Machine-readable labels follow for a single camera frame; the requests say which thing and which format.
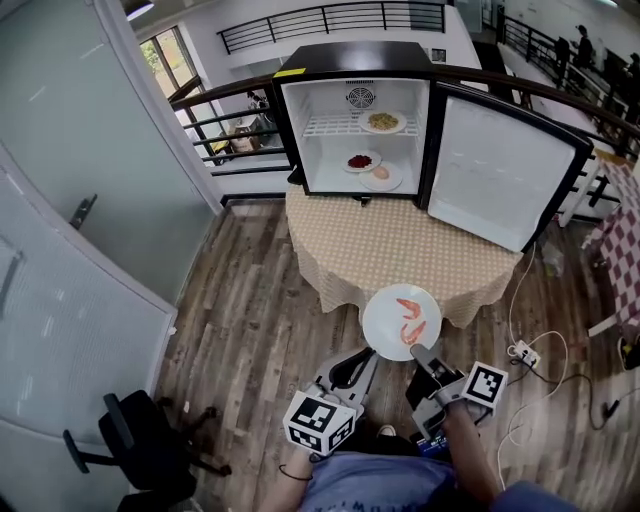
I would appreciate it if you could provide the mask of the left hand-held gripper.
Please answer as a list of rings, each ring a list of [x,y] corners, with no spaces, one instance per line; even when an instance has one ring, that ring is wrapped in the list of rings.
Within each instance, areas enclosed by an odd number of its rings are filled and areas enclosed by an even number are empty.
[[[315,383],[325,390],[349,389],[356,383],[358,402],[324,393],[313,384],[308,392],[298,390],[283,417],[286,439],[298,448],[321,457],[331,455],[354,433],[364,413],[379,356],[371,348],[332,356],[318,369]]]

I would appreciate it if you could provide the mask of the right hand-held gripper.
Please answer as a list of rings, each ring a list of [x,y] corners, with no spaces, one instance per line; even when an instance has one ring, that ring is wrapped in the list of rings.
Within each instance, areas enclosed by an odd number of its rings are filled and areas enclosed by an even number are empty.
[[[479,361],[469,374],[452,370],[435,351],[422,344],[412,345],[410,353],[419,365],[405,397],[425,440],[433,441],[439,436],[447,408],[453,403],[466,405],[475,424],[494,414],[508,381],[506,372]]]

